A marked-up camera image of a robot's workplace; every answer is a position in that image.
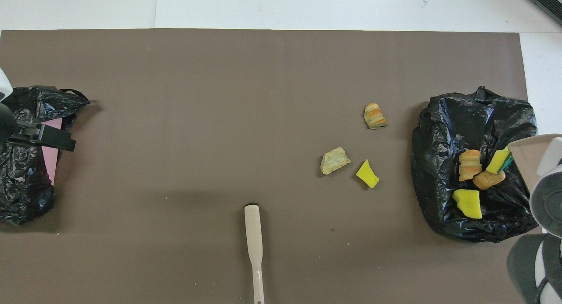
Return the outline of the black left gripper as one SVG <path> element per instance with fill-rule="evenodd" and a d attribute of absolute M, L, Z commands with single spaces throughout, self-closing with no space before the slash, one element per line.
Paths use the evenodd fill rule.
<path fill-rule="evenodd" d="M 35 140 L 40 134 L 40 141 Z M 44 146 L 73 152 L 76 141 L 66 130 L 49 125 L 17 122 L 8 106 L 0 104 L 0 147 L 12 143 L 20 146 Z"/>

